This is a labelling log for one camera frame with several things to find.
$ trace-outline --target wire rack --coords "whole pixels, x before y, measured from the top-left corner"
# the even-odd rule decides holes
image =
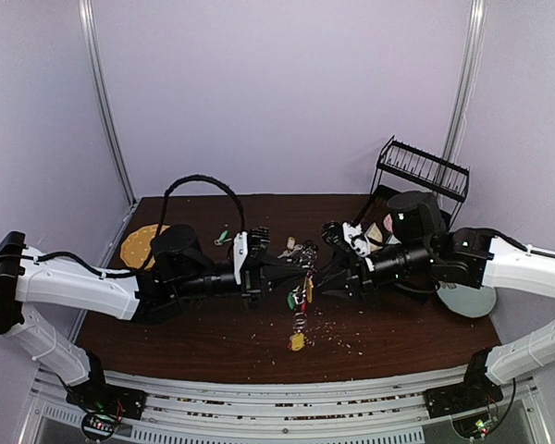
[[[384,210],[386,201],[398,191],[382,183],[384,173],[408,180],[438,195],[450,199],[449,211],[443,211],[446,223],[451,227],[469,191],[469,170],[427,153],[391,137],[381,149],[370,187],[370,198],[355,218],[358,224],[368,214]],[[383,208],[373,208],[380,203]]]

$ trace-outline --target wooden table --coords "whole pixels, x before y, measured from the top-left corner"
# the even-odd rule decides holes
[[[358,195],[243,196],[249,228],[266,226],[272,253],[288,236],[320,246],[319,264],[331,251],[320,239],[323,223],[351,220],[365,202]],[[144,198],[126,236],[158,221],[161,199]],[[204,251],[226,255],[214,239],[234,233],[238,214],[224,196],[174,197],[168,223],[195,227]],[[119,248],[111,262],[123,267]],[[377,306],[316,296],[309,310],[314,345],[288,350],[292,312],[283,291],[245,313],[239,298],[206,301],[198,309],[156,327],[89,313],[78,344],[101,357],[105,369],[128,374],[223,383],[307,383],[405,375],[468,363],[471,355],[499,344],[488,317],[466,319],[437,298],[425,305],[384,294]]]

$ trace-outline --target yellow key tag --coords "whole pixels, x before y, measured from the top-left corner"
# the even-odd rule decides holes
[[[310,278],[306,279],[306,301],[308,303],[313,303],[313,288],[315,284],[313,284],[313,280]]]
[[[304,347],[304,335],[303,333],[296,333],[290,336],[290,347],[293,352],[297,352],[302,347]]]

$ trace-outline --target wood grain surface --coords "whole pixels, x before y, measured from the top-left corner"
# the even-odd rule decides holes
[[[365,202],[358,195],[242,196],[249,228],[269,227],[272,253],[288,236],[311,239],[319,264],[331,255],[320,230],[329,220],[351,220]],[[157,223],[159,198],[144,198],[125,236]],[[215,260],[226,246],[214,239],[234,234],[238,214],[223,196],[174,197],[167,223],[195,227],[204,251]],[[119,248],[111,262],[123,267]],[[284,291],[246,313],[239,298],[213,299],[161,326],[140,326],[89,313],[78,344],[101,357],[105,369],[173,379],[224,383],[308,383],[405,375],[468,363],[471,355],[499,344],[487,317],[471,320],[450,312],[438,297],[425,305],[389,292],[376,306],[315,297],[301,351],[288,350],[292,312]]]

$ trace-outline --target pink object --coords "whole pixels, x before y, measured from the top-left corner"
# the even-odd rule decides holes
[[[390,216],[390,214],[385,217],[385,220],[383,220],[382,223],[390,234],[394,234],[392,232],[392,217]]]

